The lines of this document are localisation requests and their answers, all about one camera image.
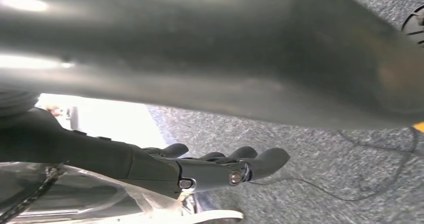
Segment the yellow object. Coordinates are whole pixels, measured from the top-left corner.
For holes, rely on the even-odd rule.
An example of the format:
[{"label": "yellow object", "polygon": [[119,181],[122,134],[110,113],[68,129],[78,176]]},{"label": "yellow object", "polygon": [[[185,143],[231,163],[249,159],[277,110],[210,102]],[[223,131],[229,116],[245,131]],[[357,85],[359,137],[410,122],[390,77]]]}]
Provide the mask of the yellow object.
[{"label": "yellow object", "polygon": [[418,131],[424,132],[424,122],[415,124],[413,127]]}]

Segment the white wall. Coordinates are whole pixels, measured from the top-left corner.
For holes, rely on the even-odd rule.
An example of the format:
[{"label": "white wall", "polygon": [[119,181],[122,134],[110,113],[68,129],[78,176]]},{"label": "white wall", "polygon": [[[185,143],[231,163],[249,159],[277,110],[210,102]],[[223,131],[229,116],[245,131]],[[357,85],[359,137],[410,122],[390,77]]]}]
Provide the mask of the white wall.
[{"label": "white wall", "polygon": [[90,136],[108,137],[140,147],[167,146],[143,104],[52,94],[43,94],[40,103],[78,107],[78,127]]}]

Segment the black cord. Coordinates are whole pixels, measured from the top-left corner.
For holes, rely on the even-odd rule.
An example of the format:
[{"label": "black cord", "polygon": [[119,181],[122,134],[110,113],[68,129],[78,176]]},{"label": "black cord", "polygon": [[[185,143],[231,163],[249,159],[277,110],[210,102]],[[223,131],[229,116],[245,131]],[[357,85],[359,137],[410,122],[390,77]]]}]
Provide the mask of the black cord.
[{"label": "black cord", "polygon": [[44,196],[52,188],[53,184],[55,184],[55,182],[62,174],[63,172],[58,167],[46,167],[44,182],[35,192],[4,212],[0,216],[0,224],[6,224],[10,222],[13,218],[19,216],[19,214],[28,209],[31,204],[37,201],[40,197]]},{"label": "black cord", "polygon": [[413,137],[412,148],[411,148],[410,151],[401,151],[401,150],[396,150],[396,149],[381,148],[381,147],[375,147],[375,146],[370,146],[370,145],[366,145],[366,144],[360,144],[358,142],[353,141],[351,138],[347,137],[342,131],[340,131],[340,130],[337,131],[337,133],[339,135],[341,135],[343,138],[347,139],[349,142],[351,142],[352,144],[354,144],[356,146],[363,146],[363,147],[375,148],[375,149],[386,150],[386,151],[391,151],[391,152],[396,152],[396,153],[408,154],[403,158],[403,160],[402,160],[401,164],[399,165],[399,167],[397,168],[396,173],[395,173],[394,177],[392,178],[392,180],[384,188],[380,189],[379,191],[377,191],[373,194],[370,194],[370,195],[367,195],[367,196],[364,196],[364,197],[360,197],[360,198],[357,198],[357,199],[344,199],[344,198],[341,198],[341,197],[325,190],[324,188],[322,188],[322,187],[320,187],[320,186],[318,186],[314,183],[311,183],[311,182],[309,182],[305,179],[302,179],[302,178],[295,178],[295,177],[277,179],[277,180],[273,180],[273,181],[268,182],[268,183],[258,183],[258,182],[249,182],[249,183],[251,183],[253,185],[268,186],[268,185],[273,185],[273,184],[276,184],[276,183],[279,183],[279,182],[282,182],[282,181],[297,180],[297,181],[309,184],[309,185],[315,187],[316,189],[318,189],[318,190],[320,190],[320,191],[322,191],[322,192],[324,192],[324,193],[326,193],[326,194],[328,194],[328,195],[330,195],[330,196],[332,196],[332,197],[334,197],[338,200],[345,201],[345,202],[358,202],[358,201],[362,201],[362,200],[365,200],[365,199],[368,199],[368,198],[376,197],[376,196],[379,196],[379,195],[387,192],[387,190],[389,190],[389,188],[393,184],[396,183],[396,181],[399,179],[400,174],[402,173],[402,170],[404,169],[405,164],[410,160],[410,158],[413,155],[418,155],[418,156],[422,155],[420,153],[415,153],[417,146],[418,146],[418,142],[419,142],[418,131],[415,128],[410,128],[410,130],[412,132],[412,137]]}]

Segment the gray carpet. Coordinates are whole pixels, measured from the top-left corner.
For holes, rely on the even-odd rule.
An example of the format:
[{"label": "gray carpet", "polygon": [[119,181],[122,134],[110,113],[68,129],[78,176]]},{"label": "gray carpet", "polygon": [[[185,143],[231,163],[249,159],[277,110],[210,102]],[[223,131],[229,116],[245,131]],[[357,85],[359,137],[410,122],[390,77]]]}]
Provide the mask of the gray carpet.
[{"label": "gray carpet", "polygon": [[[397,27],[424,4],[357,1]],[[337,132],[174,108],[150,110],[165,138],[187,144],[193,156],[229,154],[241,146],[258,152],[282,147],[290,153],[282,170],[258,181],[264,185],[243,184],[199,196],[210,208],[242,211],[243,223],[424,223],[424,135],[410,128]]]}]

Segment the metal tube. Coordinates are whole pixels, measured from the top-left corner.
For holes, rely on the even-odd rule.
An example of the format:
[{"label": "metal tube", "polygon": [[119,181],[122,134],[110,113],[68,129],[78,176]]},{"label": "metal tube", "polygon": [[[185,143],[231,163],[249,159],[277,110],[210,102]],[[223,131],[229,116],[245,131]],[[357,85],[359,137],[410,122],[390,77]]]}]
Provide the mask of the metal tube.
[{"label": "metal tube", "polygon": [[424,118],[422,52],[352,0],[0,0],[0,87],[280,123]]}]

